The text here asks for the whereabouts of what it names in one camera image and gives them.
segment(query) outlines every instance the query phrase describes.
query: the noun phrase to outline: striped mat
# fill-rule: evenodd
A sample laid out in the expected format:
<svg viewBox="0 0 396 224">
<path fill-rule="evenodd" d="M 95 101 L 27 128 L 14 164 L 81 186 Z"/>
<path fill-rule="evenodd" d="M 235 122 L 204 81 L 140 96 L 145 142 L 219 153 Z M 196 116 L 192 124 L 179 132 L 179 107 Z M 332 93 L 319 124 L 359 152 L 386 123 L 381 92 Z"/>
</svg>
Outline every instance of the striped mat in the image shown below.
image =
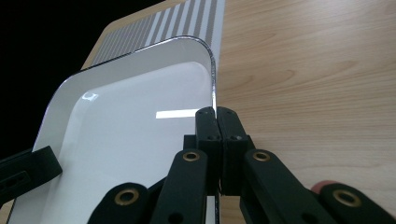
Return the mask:
<svg viewBox="0 0 396 224">
<path fill-rule="evenodd" d="M 96 65 L 179 35 L 206 42 L 219 66 L 225 0 L 188 0 L 151 14 L 106 35 L 95 55 Z"/>
</svg>

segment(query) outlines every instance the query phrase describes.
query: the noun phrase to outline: black bracket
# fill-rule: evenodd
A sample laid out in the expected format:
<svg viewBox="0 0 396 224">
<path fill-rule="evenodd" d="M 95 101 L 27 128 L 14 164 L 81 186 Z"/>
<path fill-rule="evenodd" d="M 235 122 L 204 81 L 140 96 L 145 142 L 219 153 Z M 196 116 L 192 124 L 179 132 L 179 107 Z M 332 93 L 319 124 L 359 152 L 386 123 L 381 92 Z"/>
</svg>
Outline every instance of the black bracket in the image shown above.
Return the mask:
<svg viewBox="0 0 396 224">
<path fill-rule="evenodd" d="M 51 147 L 31 149 L 0 161 L 0 205 L 47 183 L 62 172 Z"/>
</svg>

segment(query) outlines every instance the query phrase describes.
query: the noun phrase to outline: white tray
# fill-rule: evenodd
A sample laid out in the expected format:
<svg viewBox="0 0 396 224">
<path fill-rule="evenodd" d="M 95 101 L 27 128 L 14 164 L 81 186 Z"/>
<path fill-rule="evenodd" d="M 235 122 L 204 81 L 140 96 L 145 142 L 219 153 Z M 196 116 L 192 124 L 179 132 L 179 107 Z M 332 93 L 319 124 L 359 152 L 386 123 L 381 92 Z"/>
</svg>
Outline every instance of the white tray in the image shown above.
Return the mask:
<svg viewBox="0 0 396 224">
<path fill-rule="evenodd" d="M 19 197 L 8 223 L 87 223 L 113 187 L 148 188 L 167 176 L 184 134 L 194 134 L 194 112 L 215 106 L 215 82 L 209 47 L 188 36 L 71 76 L 53 95 L 34 146 L 51 146 L 64 171 Z M 214 223 L 213 197 L 207 211 Z"/>
</svg>

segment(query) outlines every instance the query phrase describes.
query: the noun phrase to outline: black background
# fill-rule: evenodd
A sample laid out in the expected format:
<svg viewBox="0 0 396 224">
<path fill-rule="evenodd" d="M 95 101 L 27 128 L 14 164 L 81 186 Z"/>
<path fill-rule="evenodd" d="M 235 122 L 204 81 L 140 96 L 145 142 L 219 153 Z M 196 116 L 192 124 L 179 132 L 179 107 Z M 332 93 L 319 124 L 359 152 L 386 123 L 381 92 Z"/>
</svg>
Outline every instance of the black background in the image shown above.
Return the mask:
<svg viewBox="0 0 396 224">
<path fill-rule="evenodd" d="M 109 23 L 159 2 L 1 1 L 0 160 L 33 147 L 53 93 Z"/>
</svg>

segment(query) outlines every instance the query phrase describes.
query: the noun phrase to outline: wooden table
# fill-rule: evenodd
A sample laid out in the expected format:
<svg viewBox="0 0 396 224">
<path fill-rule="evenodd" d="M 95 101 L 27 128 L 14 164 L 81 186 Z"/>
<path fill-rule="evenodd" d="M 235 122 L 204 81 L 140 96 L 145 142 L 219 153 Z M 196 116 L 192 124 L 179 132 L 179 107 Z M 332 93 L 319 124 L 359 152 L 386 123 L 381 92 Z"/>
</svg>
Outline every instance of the wooden table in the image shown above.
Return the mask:
<svg viewBox="0 0 396 224">
<path fill-rule="evenodd" d="M 181 2 L 110 23 L 83 67 L 106 34 Z M 226 0 L 218 104 L 307 188 L 337 180 L 396 216 L 395 1 Z M 245 223 L 237 197 L 221 213 Z"/>
</svg>

